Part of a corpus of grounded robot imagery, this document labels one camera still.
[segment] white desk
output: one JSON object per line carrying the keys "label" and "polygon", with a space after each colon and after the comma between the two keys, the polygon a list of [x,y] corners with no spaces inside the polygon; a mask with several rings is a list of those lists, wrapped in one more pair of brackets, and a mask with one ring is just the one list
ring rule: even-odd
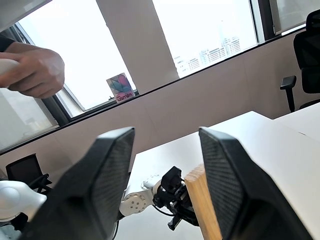
{"label": "white desk", "polygon": [[320,141],[320,103],[279,117],[275,121]]}
{"label": "white desk", "polygon": [[[311,139],[255,112],[249,112],[222,122],[211,129],[236,137],[252,160],[275,181],[301,221],[315,240],[320,240],[320,142]],[[172,166],[188,174],[203,162],[198,133],[138,154],[130,182],[144,180],[149,175],[163,175]],[[152,208],[120,222],[119,240],[199,240],[200,228],[181,222],[172,232],[167,227],[170,217]]]}

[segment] white robotic arm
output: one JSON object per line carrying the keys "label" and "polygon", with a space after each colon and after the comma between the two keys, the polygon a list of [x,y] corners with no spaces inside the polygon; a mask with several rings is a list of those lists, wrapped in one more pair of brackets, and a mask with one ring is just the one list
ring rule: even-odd
{"label": "white robotic arm", "polygon": [[0,181],[0,222],[8,222],[24,213],[28,222],[47,200],[47,196],[33,191],[20,181]]}
{"label": "white robotic arm", "polygon": [[124,217],[141,213],[146,207],[153,205],[154,195],[161,185],[159,175],[152,176],[142,184],[129,185],[122,198],[119,210]]}
{"label": "white robotic arm", "polygon": [[[33,191],[23,182],[0,181],[0,222],[8,222],[20,213],[27,215],[30,222],[46,200],[45,195]],[[172,230],[181,220],[198,226],[181,170],[175,166],[163,177],[155,175],[142,183],[129,185],[119,206],[119,219],[141,213],[150,205],[166,207],[172,213],[173,219],[168,223]]]}
{"label": "white robotic arm", "polygon": [[181,220],[199,226],[187,186],[181,178],[181,170],[175,166],[162,177],[155,175],[141,184],[134,182],[129,185],[123,194],[119,211],[122,217],[127,217],[141,213],[150,205],[163,214],[167,215],[159,210],[162,207],[172,213],[169,216],[173,216],[173,219],[168,223],[171,230],[175,230]]}

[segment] beige wall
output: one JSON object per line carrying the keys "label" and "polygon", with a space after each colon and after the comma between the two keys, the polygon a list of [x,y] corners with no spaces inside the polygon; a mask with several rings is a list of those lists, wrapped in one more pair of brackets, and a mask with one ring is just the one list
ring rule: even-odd
{"label": "beige wall", "polygon": [[[300,76],[293,38],[281,38],[20,147],[0,156],[0,168],[37,153],[41,168],[54,180],[108,130],[135,126],[133,151],[139,153],[251,110],[269,118],[285,115],[289,108],[279,89],[281,79]],[[300,77],[294,96],[297,106],[319,98],[303,93]]]}

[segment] wooden stick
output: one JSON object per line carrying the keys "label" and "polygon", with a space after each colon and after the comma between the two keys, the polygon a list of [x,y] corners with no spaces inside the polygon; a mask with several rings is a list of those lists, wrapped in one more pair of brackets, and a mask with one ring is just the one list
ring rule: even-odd
{"label": "wooden stick", "polygon": [[204,240],[221,240],[221,232],[208,189],[204,165],[184,178]]}

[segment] human hand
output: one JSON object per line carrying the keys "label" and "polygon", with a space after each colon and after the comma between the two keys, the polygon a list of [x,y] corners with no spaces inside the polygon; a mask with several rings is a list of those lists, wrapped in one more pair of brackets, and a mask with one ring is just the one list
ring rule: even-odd
{"label": "human hand", "polygon": [[37,48],[22,53],[0,52],[0,59],[20,63],[0,75],[0,88],[45,99],[64,86],[65,64],[60,55],[52,50]]}

